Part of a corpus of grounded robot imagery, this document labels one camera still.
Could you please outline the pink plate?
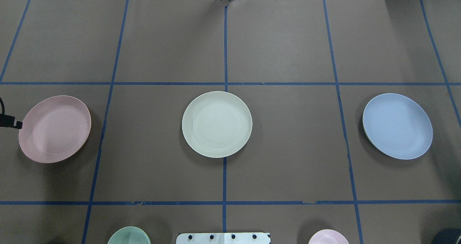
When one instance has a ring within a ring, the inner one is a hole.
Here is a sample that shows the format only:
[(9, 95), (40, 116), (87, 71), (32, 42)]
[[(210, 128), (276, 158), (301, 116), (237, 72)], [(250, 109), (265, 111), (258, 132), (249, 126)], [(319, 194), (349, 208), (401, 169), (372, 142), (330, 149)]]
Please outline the pink plate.
[(83, 101), (69, 95), (53, 96), (27, 113), (18, 135), (19, 146), (30, 160), (58, 163), (82, 148), (91, 126), (91, 114)]

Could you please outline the blue plate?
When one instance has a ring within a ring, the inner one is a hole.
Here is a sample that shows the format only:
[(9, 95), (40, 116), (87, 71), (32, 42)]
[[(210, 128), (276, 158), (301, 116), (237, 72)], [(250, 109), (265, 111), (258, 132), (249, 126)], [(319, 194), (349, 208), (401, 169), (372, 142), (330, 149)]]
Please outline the blue plate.
[(433, 125), (425, 110), (411, 98), (384, 93), (372, 98), (362, 115), (364, 133), (380, 152), (398, 160), (414, 160), (433, 142)]

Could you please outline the green bowl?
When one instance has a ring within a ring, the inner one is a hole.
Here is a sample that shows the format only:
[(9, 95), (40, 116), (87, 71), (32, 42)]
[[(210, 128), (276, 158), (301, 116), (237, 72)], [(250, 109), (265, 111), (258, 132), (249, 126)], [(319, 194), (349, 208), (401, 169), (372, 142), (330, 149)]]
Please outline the green bowl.
[(135, 226), (127, 226), (117, 230), (107, 242), (108, 244), (151, 244), (147, 233)]

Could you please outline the cream plate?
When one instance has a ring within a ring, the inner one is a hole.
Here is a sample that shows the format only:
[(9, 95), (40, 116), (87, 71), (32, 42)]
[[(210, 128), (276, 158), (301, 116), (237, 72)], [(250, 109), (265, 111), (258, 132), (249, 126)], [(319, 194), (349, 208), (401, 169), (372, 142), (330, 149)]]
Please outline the cream plate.
[(182, 117), (186, 143), (208, 158), (224, 158), (239, 152), (252, 134), (252, 114), (238, 96), (211, 91), (194, 98)]

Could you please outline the pink bowl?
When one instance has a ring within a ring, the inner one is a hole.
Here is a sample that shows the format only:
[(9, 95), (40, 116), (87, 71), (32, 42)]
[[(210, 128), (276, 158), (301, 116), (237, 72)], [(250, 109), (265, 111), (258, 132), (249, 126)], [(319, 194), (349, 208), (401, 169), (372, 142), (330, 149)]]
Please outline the pink bowl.
[(308, 244), (349, 244), (349, 241), (338, 231), (323, 229), (313, 234)]

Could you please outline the dark blue pot with lid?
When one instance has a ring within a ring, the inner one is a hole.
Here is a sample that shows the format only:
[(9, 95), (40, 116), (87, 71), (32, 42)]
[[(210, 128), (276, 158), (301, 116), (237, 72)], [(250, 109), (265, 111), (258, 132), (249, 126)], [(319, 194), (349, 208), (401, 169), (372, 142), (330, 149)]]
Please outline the dark blue pot with lid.
[(461, 228), (446, 228), (439, 231), (432, 239), (431, 244), (460, 244)]

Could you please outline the white pedestal base plate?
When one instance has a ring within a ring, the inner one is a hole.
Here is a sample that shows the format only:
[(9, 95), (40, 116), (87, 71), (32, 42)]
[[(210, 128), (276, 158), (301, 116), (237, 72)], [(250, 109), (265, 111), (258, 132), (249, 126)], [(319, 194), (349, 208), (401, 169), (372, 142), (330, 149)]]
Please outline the white pedestal base plate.
[(179, 234), (176, 244), (270, 244), (269, 233), (264, 232), (216, 232)]

